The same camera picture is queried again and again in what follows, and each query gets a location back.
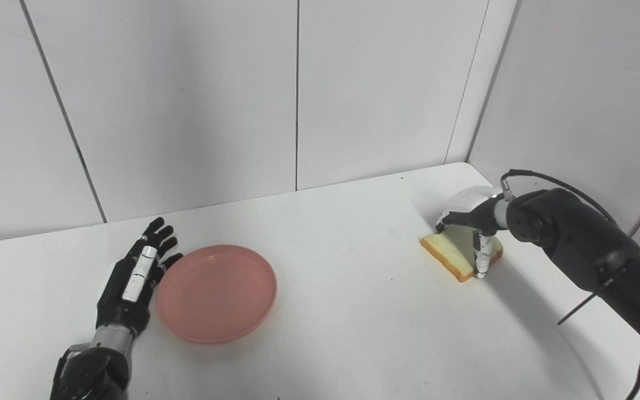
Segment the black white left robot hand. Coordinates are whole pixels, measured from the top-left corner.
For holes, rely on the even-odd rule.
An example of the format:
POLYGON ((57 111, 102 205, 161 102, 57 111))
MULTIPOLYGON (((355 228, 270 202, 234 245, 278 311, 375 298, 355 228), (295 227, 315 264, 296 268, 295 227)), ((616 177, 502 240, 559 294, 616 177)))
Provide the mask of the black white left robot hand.
POLYGON ((122 325, 129 329, 133 337, 139 336, 147 329, 151 318, 149 307, 153 291, 173 264, 183 257, 182 253, 176 253, 165 260, 162 259, 178 244, 173 233, 173 226, 167 224, 162 216, 158 216, 150 222, 126 255, 114 264, 97 302, 97 328, 104 325, 122 325), (142 284, 139 298, 129 301, 123 298, 123 293, 144 247, 147 246, 156 249, 157 255, 152 258, 151 268, 142 284))

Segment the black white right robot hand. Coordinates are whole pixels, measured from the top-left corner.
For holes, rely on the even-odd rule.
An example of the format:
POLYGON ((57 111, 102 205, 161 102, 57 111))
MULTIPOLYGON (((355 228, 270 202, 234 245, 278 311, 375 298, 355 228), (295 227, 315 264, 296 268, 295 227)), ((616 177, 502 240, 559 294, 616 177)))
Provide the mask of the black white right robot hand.
POLYGON ((508 204, 503 191, 497 187, 469 187, 447 201, 435 225, 438 234, 452 226, 464 226, 472 230, 473 273, 477 278, 484 278, 488 273, 496 233, 508 229, 508 204))

